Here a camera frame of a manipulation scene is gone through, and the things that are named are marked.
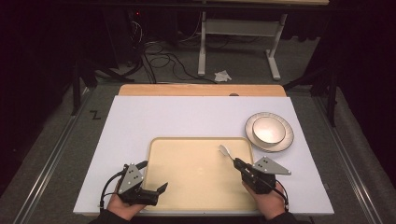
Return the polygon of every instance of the white tabletop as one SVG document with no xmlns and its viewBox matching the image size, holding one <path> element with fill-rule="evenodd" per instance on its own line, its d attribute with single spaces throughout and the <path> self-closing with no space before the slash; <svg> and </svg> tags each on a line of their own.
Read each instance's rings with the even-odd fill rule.
<svg viewBox="0 0 396 224">
<path fill-rule="evenodd" d="M 288 191 L 290 211 L 333 214 L 290 98 L 257 96 L 116 96 L 74 212 L 97 215 L 98 201 L 107 180 L 120 171 L 123 164 L 146 160 L 154 138 L 246 137 L 246 121 L 260 112 L 279 115 L 294 132 L 294 141 L 284 151 L 266 153 L 253 147 L 255 160 L 266 155 L 292 171 L 290 176 L 276 176 Z M 108 192 L 115 184 L 116 181 L 108 187 Z"/>
</svg>

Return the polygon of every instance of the metal stand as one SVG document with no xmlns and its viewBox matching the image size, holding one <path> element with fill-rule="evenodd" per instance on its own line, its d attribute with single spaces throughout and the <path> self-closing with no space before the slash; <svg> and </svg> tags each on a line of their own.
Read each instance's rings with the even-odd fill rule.
<svg viewBox="0 0 396 224">
<path fill-rule="evenodd" d="M 287 14 L 282 14 L 279 21 L 238 21 L 238 20 L 207 20 L 206 12 L 202 12 L 201 22 L 201 47 L 198 61 L 198 76 L 205 76 L 206 64 L 206 34 L 212 35 L 251 35 L 273 36 L 274 42 L 271 49 L 265 51 L 265 56 L 270 65 L 274 80 L 280 80 L 280 74 L 275 61 L 275 52 L 285 26 Z"/>
</svg>

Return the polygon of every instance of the sleeve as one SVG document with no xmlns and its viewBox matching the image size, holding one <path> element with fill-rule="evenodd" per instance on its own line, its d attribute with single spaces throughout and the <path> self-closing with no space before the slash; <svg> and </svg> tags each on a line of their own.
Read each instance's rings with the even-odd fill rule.
<svg viewBox="0 0 396 224">
<path fill-rule="evenodd" d="M 116 214 L 103 210 L 99 217 L 90 222 L 90 224 L 130 224 L 128 220 L 123 219 L 122 217 L 117 216 Z"/>
<path fill-rule="evenodd" d="M 286 212 L 271 220 L 267 220 L 265 224 L 310 224 L 310 222 L 298 221 L 292 213 Z"/>
</svg>

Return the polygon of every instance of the metal rail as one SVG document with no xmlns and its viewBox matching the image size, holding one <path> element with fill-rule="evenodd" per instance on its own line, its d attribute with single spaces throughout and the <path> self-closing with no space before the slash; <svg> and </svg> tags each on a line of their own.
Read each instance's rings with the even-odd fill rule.
<svg viewBox="0 0 396 224">
<path fill-rule="evenodd" d="M 361 209 L 363 210 L 364 214 L 366 215 L 367 220 L 371 224 L 382 224 L 381 217 L 379 216 L 378 212 L 376 211 L 375 205 L 371 200 L 370 194 L 367 191 L 361 177 L 359 176 L 352 160 L 350 159 L 349 155 L 347 154 L 347 150 L 341 141 L 341 138 L 337 132 L 337 130 L 330 124 L 326 117 L 326 109 L 324 102 L 319 97 L 313 97 L 315 105 L 321 111 L 320 115 L 325 120 L 327 127 L 332 135 L 332 139 L 336 144 L 338 155 L 340 156 L 344 169 L 346 171 L 346 176 L 349 179 L 349 182 L 356 194 L 356 197 L 361 204 Z"/>
<path fill-rule="evenodd" d="M 87 104 L 88 99 L 91 97 L 92 91 L 88 91 L 86 88 L 83 92 L 83 99 L 82 99 L 82 106 L 79 108 L 76 115 L 71 116 L 70 120 L 67 122 L 63 132 L 61 133 L 58 142 L 56 143 L 54 149 L 52 150 L 49 158 L 44 165 L 40 175 L 38 176 L 37 180 L 35 181 L 34 186 L 32 187 L 28 197 L 26 198 L 20 212 L 14 219 L 14 224 L 22 224 L 28 223 L 29 218 L 33 214 L 35 207 L 38 204 L 38 201 L 41 198 L 46 186 L 50 182 L 50 178 L 52 177 L 53 172 L 56 169 L 56 166 L 64 153 L 64 144 L 66 143 L 70 133 L 73 131 L 73 128 L 78 120 L 79 114 L 81 113 L 82 108 L 85 104 Z"/>
</svg>

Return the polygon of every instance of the person's right hand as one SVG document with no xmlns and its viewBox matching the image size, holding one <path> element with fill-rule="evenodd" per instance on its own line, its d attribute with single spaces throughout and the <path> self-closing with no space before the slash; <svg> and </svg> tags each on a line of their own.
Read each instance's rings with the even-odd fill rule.
<svg viewBox="0 0 396 224">
<path fill-rule="evenodd" d="M 125 220 L 130 221 L 140 210 L 146 207 L 145 204 L 133 204 L 123 203 L 119 195 L 111 195 L 110 201 L 107 205 L 107 210 L 122 217 Z"/>
<path fill-rule="evenodd" d="M 285 213 L 285 202 L 278 193 L 272 190 L 268 194 L 256 194 L 245 182 L 242 181 L 242 184 L 256 201 L 257 208 L 267 220 Z M 283 189 L 278 183 L 276 183 L 276 188 L 283 193 Z"/>
</svg>

